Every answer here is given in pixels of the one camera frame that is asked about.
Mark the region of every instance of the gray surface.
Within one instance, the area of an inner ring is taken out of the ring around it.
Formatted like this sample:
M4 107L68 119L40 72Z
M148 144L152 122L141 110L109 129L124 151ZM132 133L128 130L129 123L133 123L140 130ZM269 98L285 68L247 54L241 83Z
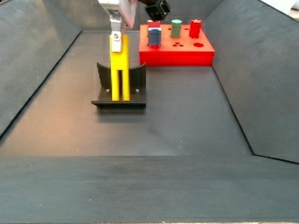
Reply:
M76 24L86 31L109 30L108 14L101 9L97 0L52 0L73 19ZM169 0L172 12L169 13L165 23L178 18L184 23L189 23L192 19L204 19L217 7L223 0ZM144 5L137 4L134 16L134 28L138 30L140 24L148 20Z
M78 36L0 143L0 157L249 154L210 67L149 67L146 109L98 113L90 101L96 62L108 65L104 33ZM138 32L130 34L134 67Z
M253 152L299 162L297 22L256 0L225 0L204 24Z
M0 135L78 33L50 1L1 3Z
M299 167L261 157L5 157L0 168L1 223L299 221Z
M78 36L1 140L0 223L299 221L299 166L251 156L209 67L148 68L144 113L98 113L106 43Z

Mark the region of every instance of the yellow vertical bar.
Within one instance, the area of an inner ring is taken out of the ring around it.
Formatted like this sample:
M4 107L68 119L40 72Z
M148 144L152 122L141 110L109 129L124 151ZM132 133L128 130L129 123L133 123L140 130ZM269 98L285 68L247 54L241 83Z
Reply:
M116 53L112 52L112 36L109 35L109 62L110 62L110 92L112 101L118 101L118 76L117 76L117 64Z
M121 52L112 52L112 36L109 36L109 61L110 61L110 88L112 101L118 101L118 77L117 71L122 75L122 100L129 101L129 74L128 74L128 36L121 37Z
M122 35L122 99L129 101L128 36Z
M112 101L118 101L118 76L117 70L110 67L110 91L112 91Z

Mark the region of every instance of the gray floor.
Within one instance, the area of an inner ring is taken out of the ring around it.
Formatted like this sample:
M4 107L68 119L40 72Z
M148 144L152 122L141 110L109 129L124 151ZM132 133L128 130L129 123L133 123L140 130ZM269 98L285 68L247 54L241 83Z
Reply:
M212 68L149 67L145 110L100 112L106 46L78 36L1 139L0 222L299 221L299 166L251 156Z

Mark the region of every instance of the red block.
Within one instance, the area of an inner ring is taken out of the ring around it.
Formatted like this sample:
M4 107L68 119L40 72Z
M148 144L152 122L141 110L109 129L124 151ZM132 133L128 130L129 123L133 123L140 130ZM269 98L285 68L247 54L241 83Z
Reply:
M152 21L152 20L146 20L146 26L148 28L160 28L161 26L161 22L160 21Z
M190 29L189 29L189 36L192 39L197 39L200 37L200 31L201 31L201 21L193 19L190 21Z
M181 36L170 38L172 26L161 24L161 47L148 46L146 25L140 26L138 61L149 67L162 66L210 66L213 48L200 30L200 37L189 37L190 26L181 26Z

